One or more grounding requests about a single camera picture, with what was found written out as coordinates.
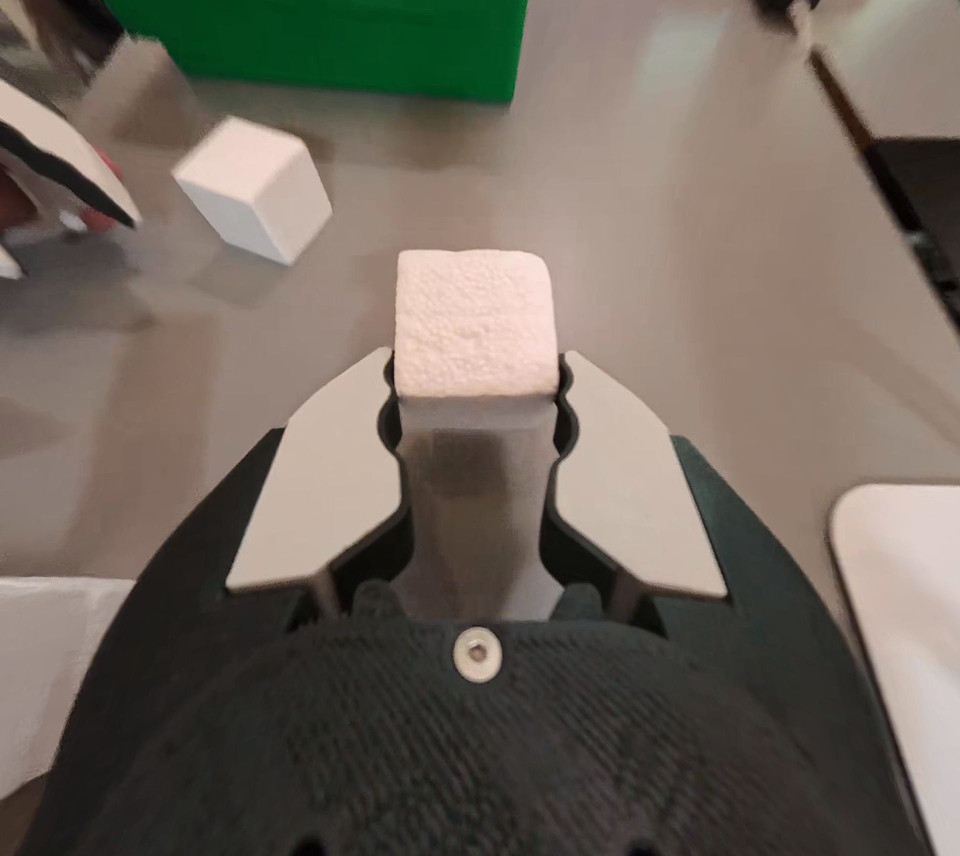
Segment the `adjacent grey table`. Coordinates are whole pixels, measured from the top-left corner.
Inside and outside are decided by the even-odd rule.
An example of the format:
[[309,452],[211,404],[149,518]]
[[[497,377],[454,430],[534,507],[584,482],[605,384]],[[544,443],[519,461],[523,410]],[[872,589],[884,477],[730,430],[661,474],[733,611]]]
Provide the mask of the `adjacent grey table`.
[[872,134],[959,135],[959,0],[821,0],[812,41]]

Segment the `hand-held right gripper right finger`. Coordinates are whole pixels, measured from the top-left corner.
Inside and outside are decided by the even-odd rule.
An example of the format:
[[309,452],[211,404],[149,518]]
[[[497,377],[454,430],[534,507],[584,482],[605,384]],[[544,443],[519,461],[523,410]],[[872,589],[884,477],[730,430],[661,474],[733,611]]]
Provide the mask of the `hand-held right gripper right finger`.
[[655,411],[582,353],[558,358],[556,460],[539,559],[601,614],[636,621],[656,598],[727,603],[730,592],[674,437]]

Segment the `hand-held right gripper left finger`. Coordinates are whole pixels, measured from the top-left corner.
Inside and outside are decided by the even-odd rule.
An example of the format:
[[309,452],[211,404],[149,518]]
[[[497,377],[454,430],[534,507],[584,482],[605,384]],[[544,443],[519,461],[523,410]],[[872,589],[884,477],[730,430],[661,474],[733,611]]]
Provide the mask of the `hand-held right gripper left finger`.
[[393,353],[378,347],[313,394],[281,432],[225,589],[298,586],[325,615],[411,562],[409,484]]

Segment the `grey desk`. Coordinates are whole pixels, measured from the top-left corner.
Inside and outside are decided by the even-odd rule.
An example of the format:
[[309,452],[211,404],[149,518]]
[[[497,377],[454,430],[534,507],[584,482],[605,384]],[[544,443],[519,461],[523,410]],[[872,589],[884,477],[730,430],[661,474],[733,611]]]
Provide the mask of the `grey desk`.
[[[2,723],[54,711],[19,854],[934,854],[829,539],[862,485],[958,486],[958,342],[792,31],[748,0],[531,0],[508,109],[187,83],[85,95],[137,229],[21,235],[2,283]],[[172,177],[222,119],[333,207],[285,267]],[[541,562],[551,397],[404,399],[402,250],[546,263],[575,350],[674,437],[729,591],[631,623]],[[282,430],[392,351],[411,562],[325,615],[226,577]]]

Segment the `person's left hand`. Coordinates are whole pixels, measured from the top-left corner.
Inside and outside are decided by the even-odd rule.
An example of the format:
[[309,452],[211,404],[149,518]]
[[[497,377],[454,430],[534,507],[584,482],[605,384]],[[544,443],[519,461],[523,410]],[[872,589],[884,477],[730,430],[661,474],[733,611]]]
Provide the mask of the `person's left hand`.
[[58,182],[34,172],[24,161],[1,151],[1,226],[5,233],[38,221],[55,220],[78,234],[106,234],[116,227],[139,227],[141,216],[129,211],[131,221],[90,205],[89,201]]

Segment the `white foam block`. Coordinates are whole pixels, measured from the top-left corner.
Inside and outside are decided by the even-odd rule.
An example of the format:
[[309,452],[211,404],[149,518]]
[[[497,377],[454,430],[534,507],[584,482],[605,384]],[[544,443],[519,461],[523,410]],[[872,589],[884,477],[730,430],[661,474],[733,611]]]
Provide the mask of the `white foam block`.
[[520,250],[402,250],[396,278],[400,398],[557,393],[553,288],[542,258]]
[[172,177],[225,243],[285,267],[333,212],[306,143],[236,116],[211,129]]
[[959,853],[959,488],[866,484],[828,538],[934,854]]

